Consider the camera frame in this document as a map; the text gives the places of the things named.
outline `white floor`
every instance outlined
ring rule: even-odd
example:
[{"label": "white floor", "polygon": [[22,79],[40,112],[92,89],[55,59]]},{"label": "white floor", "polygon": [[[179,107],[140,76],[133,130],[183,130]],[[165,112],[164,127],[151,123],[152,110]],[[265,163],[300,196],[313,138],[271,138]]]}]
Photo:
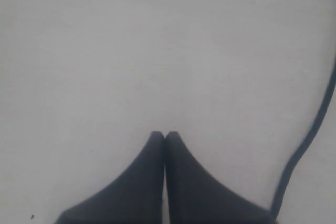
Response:
[{"label": "white floor", "polygon": [[[328,82],[335,3],[0,0],[0,223],[52,224],[152,130],[268,208]],[[334,223],[335,121],[336,98],[280,223]]]}]

